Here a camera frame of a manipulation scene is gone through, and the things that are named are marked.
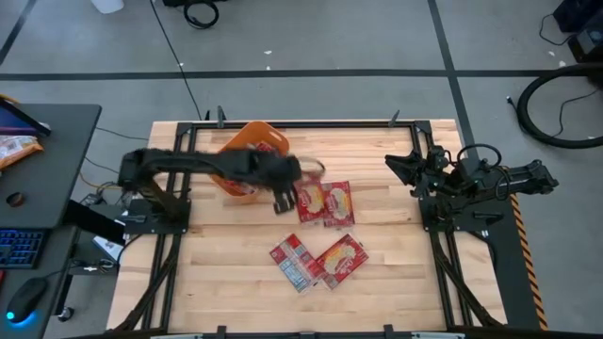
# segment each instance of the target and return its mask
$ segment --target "orange plastic container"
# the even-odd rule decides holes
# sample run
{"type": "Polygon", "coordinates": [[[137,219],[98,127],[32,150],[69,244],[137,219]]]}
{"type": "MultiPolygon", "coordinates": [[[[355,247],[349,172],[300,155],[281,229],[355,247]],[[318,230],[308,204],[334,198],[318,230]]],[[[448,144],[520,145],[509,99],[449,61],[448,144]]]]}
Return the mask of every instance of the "orange plastic container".
{"type": "MultiPolygon", "coordinates": [[[[270,146],[276,148],[280,155],[286,155],[289,152],[289,141],[279,131],[274,129],[269,124],[263,121],[251,121],[245,125],[230,141],[220,149],[224,150],[241,150],[249,148],[249,145],[255,145],[260,142],[266,142],[270,146]]],[[[224,179],[218,175],[210,175],[211,179],[220,186],[226,193],[234,197],[257,196],[259,190],[254,193],[245,193],[228,185],[224,179]]]]}

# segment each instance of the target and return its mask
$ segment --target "plastic bag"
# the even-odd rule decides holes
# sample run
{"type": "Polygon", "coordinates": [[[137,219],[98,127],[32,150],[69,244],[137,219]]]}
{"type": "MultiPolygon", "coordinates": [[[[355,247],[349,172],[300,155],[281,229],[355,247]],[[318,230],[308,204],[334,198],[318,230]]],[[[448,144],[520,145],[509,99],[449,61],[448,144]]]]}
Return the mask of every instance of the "plastic bag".
{"type": "Polygon", "coordinates": [[[35,137],[0,136],[0,170],[44,149],[35,137]]]}

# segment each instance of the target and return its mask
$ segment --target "wooden tabletop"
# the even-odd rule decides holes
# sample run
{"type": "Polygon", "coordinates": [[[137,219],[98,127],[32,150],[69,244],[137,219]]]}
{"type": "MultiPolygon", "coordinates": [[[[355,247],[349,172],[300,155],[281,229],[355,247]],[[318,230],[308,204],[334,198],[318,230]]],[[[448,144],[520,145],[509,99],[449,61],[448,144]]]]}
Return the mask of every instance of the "wooden tabletop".
{"type": "MultiPolygon", "coordinates": [[[[171,149],[176,124],[155,122],[149,147],[171,149]]],[[[454,120],[434,120],[432,130],[436,144],[453,156],[460,150],[454,120]]],[[[206,175],[193,174],[193,209],[178,260],[170,332],[216,332],[218,325],[229,332],[382,331],[384,324],[395,331],[443,330],[432,248],[417,200],[383,160],[386,154],[408,154],[410,133],[399,128],[282,132],[292,153],[324,163],[324,183],[350,181],[356,218],[350,232],[364,244],[369,259],[335,290],[319,284],[299,295],[269,251],[295,233],[317,257],[345,233],[302,226],[295,212],[274,215],[270,194],[241,205],[206,175]]],[[[215,152],[235,133],[203,130],[197,151],[215,152]]],[[[167,174],[156,180],[165,185],[167,174]]],[[[468,234],[456,239],[467,285],[493,317],[505,322],[487,246],[468,234]]],[[[124,320],[147,287],[154,248],[155,235],[145,235],[123,255],[108,328],[124,320]]],[[[460,322],[456,293],[449,286],[460,322]]],[[[154,324],[162,297],[160,292],[155,301],[154,324]]]]}

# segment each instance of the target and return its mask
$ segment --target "black desk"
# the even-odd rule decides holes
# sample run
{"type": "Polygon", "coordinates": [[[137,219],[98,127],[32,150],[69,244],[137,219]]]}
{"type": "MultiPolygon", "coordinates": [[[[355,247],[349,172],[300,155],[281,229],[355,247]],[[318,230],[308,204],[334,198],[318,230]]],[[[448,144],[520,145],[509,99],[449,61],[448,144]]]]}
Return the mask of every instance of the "black desk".
{"type": "Polygon", "coordinates": [[[55,313],[66,272],[48,278],[49,286],[26,326],[16,327],[4,317],[8,302],[29,278],[67,268],[79,230],[61,221],[79,169],[101,113],[98,105],[21,105],[38,121],[50,124],[50,137],[41,139],[44,153],[35,153],[9,167],[0,177],[0,227],[51,228],[37,269],[7,270],[0,285],[0,338],[42,338],[55,313]],[[12,192],[25,194],[25,204],[9,207],[12,192]]]}

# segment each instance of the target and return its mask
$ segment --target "laptop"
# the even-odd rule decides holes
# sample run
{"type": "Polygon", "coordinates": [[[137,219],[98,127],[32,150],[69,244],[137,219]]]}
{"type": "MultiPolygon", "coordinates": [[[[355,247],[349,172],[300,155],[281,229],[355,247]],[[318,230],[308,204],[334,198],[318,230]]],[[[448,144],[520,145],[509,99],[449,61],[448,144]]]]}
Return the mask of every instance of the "laptop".
{"type": "Polygon", "coordinates": [[[50,136],[50,128],[0,98],[0,136],[50,136]]]}

